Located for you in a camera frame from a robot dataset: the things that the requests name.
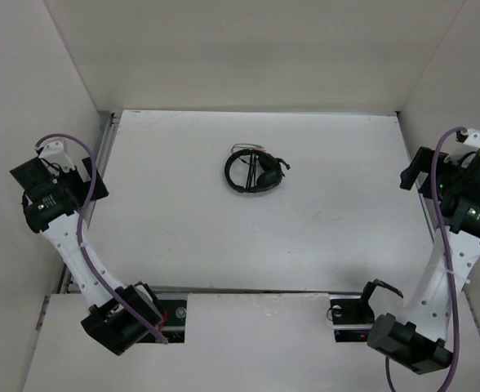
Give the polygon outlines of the black headphones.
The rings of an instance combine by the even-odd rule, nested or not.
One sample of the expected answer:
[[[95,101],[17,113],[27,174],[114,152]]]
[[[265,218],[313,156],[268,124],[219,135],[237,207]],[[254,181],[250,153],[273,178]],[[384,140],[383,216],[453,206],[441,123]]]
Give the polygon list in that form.
[[[233,164],[240,160],[248,166],[245,185],[236,184],[230,175]],[[278,187],[285,177],[282,169],[291,166],[260,149],[240,149],[232,153],[224,165],[224,178],[229,187],[240,194],[259,194]]]

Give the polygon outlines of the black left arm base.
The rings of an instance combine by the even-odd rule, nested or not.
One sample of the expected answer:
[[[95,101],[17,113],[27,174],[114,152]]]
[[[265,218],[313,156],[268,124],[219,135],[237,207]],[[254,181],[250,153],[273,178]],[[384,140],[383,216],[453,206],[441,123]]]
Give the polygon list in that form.
[[[182,292],[154,292],[156,299],[147,294],[152,303],[153,316],[144,318],[155,327],[161,327],[161,333],[169,343],[184,343],[187,317],[188,295]]]

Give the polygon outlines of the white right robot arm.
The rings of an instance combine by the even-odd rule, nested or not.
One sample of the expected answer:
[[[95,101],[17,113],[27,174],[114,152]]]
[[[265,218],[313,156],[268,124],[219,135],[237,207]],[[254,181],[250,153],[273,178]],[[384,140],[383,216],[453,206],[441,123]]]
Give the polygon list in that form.
[[[384,298],[373,292],[381,287],[402,293],[375,279],[357,301],[358,315],[371,324],[367,345],[418,375],[446,369],[455,357],[445,346],[451,298],[458,296],[480,258],[480,149],[451,158],[422,147],[401,172],[401,188],[411,189],[421,173],[427,177],[418,191],[437,201],[443,222],[414,294],[385,313]]]

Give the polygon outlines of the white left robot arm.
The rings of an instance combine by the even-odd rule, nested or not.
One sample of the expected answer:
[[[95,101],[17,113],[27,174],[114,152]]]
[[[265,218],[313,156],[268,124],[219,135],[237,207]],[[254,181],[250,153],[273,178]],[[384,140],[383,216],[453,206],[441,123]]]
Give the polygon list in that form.
[[[86,334],[113,354],[123,354],[146,337],[165,344],[160,327],[165,311],[145,283],[125,285],[103,266],[87,238],[82,207],[108,196],[89,158],[82,160],[93,179],[76,167],[32,158],[10,171],[23,189],[22,207],[29,228],[59,252],[87,302],[81,321]]]

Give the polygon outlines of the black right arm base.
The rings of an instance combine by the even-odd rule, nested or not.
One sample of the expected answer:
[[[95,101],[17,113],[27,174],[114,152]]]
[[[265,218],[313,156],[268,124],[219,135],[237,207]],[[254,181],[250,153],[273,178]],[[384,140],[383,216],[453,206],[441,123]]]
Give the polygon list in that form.
[[[332,296],[327,318],[332,322],[336,343],[364,343],[375,322],[375,314],[357,296]]]

